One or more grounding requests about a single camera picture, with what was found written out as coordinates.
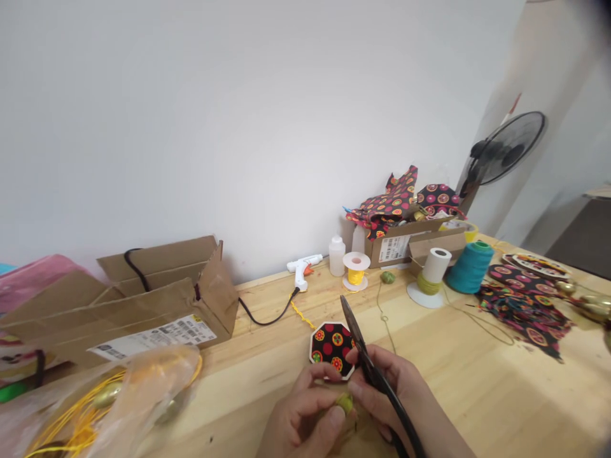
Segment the pink bag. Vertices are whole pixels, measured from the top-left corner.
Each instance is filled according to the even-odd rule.
[[[60,254],[46,256],[28,265],[0,275],[0,317],[18,309],[64,275],[85,268]],[[46,353],[45,368],[62,363],[57,356]],[[17,337],[0,331],[0,387],[22,380],[36,372],[36,349]]]

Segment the fabric-covered octagon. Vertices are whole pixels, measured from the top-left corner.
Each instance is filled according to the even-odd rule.
[[[326,321],[313,333],[310,339],[310,361],[330,363],[348,380],[355,367],[346,361],[346,355],[355,346],[352,334],[344,323]]]

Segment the white plastic bottle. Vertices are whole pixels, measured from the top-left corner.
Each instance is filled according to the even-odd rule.
[[[365,239],[369,231],[361,225],[356,225],[354,235],[352,236],[352,251],[365,254]]]
[[[339,235],[334,236],[329,243],[329,269],[331,275],[341,277],[344,275],[344,255],[346,244]]]

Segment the hand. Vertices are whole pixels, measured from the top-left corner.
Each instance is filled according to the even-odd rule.
[[[335,406],[336,391],[316,386],[319,378],[342,379],[329,363],[318,363],[301,371],[291,393],[278,401],[267,421],[256,458],[324,458],[342,431],[346,414]],[[329,409],[308,435],[317,413]]]
[[[368,345],[367,353],[375,366],[382,371],[403,404],[420,437],[427,458],[475,458],[474,453],[447,417],[416,366],[376,345]],[[350,350],[350,353],[346,355],[346,360],[351,364],[356,364],[358,350],[356,348]],[[362,369],[352,374],[348,391],[355,401],[359,402],[377,420],[382,436],[390,442],[389,428],[392,428],[401,438],[409,455],[413,457],[414,449],[395,409],[385,394],[366,383]]]

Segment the white thread spool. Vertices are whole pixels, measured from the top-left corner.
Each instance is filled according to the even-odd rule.
[[[353,251],[352,253],[345,254],[343,261],[344,265],[349,269],[348,272],[346,272],[346,274],[344,275],[344,280],[342,281],[344,286],[348,291],[363,291],[369,284],[365,272],[363,272],[363,278],[361,280],[361,283],[359,284],[350,283],[348,281],[348,277],[350,276],[350,270],[361,272],[368,269],[369,265],[371,264],[369,256],[363,253],[357,253],[356,251]]]
[[[431,283],[440,283],[444,278],[447,267],[452,260],[452,253],[443,248],[431,248],[426,258],[425,267],[422,269],[422,276],[425,280]],[[407,285],[407,294],[418,305],[422,305],[427,309],[438,309],[444,304],[444,298],[441,291],[437,294],[429,296],[424,294],[418,286],[418,281]]]

